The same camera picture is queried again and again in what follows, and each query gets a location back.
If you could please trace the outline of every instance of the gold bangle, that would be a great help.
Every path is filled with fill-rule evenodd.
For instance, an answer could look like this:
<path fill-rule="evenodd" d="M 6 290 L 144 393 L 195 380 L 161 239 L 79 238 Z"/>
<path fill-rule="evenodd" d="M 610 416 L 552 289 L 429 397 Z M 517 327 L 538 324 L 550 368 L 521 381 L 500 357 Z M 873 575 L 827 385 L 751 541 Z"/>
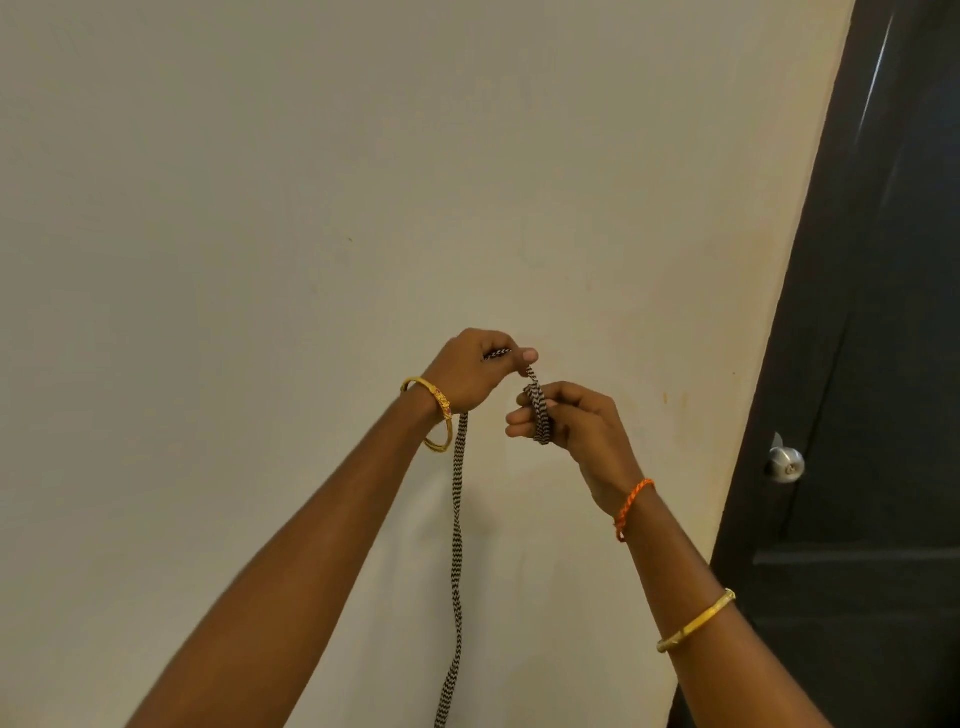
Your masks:
<path fill-rule="evenodd" d="M 678 644 L 682 643 L 687 637 L 704 626 L 711 619 L 720 614 L 723 608 L 730 604 L 734 599 L 736 599 L 736 594 L 734 594 L 732 590 L 727 589 L 724 595 L 717 599 L 716 604 L 707 609 L 702 615 L 680 630 L 680 632 L 675 634 L 673 637 L 668 637 L 666 640 L 660 640 L 657 643 L 657 651 L 661 655 L 664 652 L 669 652 Z"/>
<path fill-rule="evenodd" d="M 429 437 L 423 440 L 423 443 L 434 452 L 446 452 L 450 449 L 450 443 L 453 442 L 453 410 L 450 409 L 450 400 L 444 397 L 444 393 L 437 389 L 433 384 L 428 382 L 426 379 L 422 379 L 419 376 L 411 376 L 409 379 L 406 379 L 400 385 L 400 392 L 406 392 L 411 384 L 416 382 L 417 384 L 422 384 L 427 390 L 433 395 L 433 398 L 437 401 L 437 404 L 440 405 L 440 408 L 444 411 L 444 420 L 446 421 L 446 445 L 437 445 L 437 443 L 432 442 Z"/>

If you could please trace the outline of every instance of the striped rope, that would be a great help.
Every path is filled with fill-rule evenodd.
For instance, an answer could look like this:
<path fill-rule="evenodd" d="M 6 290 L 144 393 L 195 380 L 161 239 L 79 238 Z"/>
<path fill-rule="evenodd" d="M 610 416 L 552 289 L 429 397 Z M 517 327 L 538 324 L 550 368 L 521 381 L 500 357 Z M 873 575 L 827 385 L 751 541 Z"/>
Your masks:
<path fill-rule="evenodd" d="M 498 349 L 487 354 L 485 359 L 498 359 L 510 353 L 509 349 Z M 527 397 L 534 406 L 537 420 L 537 430 L 534 439 L 541 445 L 549 445 L 553 438 L 553 421 L 546 413 L 546 398 L 540 389 L 540 383 L 534 371 L 527 367 L 526 375 L 530 377 L 530 384 L 524 388 Z M 453 449 L 453 558 L 450 563 L 450 582 L 453 587 L 453 620 L 457 625 L 457 648 L 453 653 L 453 662 L 446 673 L 444 688 L 440 693 L 440 705 L 437 707 L 437 717 L 433 721 L 434 728 L 445 728 L 446 719 L 450 715 L 450 705 L 453 703 L 453 689 L 457 687 L 457 676 L 460 674 L 460 656 L 464 648 L 464 610 L 460 603 L 460 575 L 464 570 L 464 536 L 460 530 L 460 502 L 464 492 L 464 454 L 467 451 L 468 416 L 465 412 L 460 416 L 457 427 L 457 443 Z"/>

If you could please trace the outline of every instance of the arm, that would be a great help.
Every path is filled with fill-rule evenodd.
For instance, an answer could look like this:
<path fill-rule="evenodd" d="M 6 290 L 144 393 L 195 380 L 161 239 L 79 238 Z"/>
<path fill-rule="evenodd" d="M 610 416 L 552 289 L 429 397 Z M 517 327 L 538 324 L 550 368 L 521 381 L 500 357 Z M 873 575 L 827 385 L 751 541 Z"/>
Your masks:
<path fill-rule="evenodd" d="M 514 351 L 483 361 L 493 349 Z M 463 413 L 536 360 L 506 334 L 468 329 L 423 378 Z M 324 654 L 414 454 L 442 420 L 423 387 L 400 395 L 217 600 L 128 728 L 282 726 Z"/>
<path fill-rule="evenodd" d="M 543 393 L 555 421 L 554 442 L 569 450 L 597 505 L 615 518 L 643 480 L 615 404 L 567 382 L 548 384 Z M 530 402 L 525 395 L 517 402 L 522 406 L 507 417 L 507 434 L 532 437 Z M 653 488 L 640 492 L 624 535 L 665 638 L 723 594 L 707 562 Z M 829 728 L 734 605 L 669 654 L 700 728 Z"/>

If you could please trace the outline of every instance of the forearm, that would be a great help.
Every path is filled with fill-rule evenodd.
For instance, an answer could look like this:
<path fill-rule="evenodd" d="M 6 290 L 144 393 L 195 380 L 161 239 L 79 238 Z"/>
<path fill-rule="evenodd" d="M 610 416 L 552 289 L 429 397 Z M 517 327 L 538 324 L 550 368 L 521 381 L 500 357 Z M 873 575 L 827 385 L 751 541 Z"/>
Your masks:
<path fill-rule="evenodd" d="M 637 498 L 626 536 L 663 637 L 723 595 L 653 488 Z M 829 728 L 734 604 L 671 650 L 670 657 L 698 728 Z"/>
<path fill-rule="evenodd" d="M 224 592 L 129 728 L 286 722 L 438 413 L 421 387 L 390 406 Z"/>

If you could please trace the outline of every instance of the hand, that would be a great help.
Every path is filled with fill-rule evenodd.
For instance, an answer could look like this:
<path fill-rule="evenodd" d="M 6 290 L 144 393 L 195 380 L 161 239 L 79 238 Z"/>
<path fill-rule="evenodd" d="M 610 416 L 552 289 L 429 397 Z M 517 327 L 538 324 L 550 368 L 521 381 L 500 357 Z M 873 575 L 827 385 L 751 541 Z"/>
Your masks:
<path fill-rule="evenodd" d="M 612 399 L 585 387 L 558 381 L 543 387 L 553 442 L 568 450 L 580 466 L 593 500 L 611 518 L 619 515 L 627 496 L 643 480 L 627 432 Z M 521 394 L 521 405 L 507 415 L 508 437 L 534 436 L 534 411 Z"/>
<path fill-rule="evenodd" d="M 484 356 L 498 349 L 512 351 L 484 361 Z M 527 367 L 538 358 L 536 350 L 521 349 L 501 331 L 468 328 L 446 342 L 423 378 L 444 393 L 454 414 L 462 414 L 482 404 L 506 375 L 526 376 Z"/>

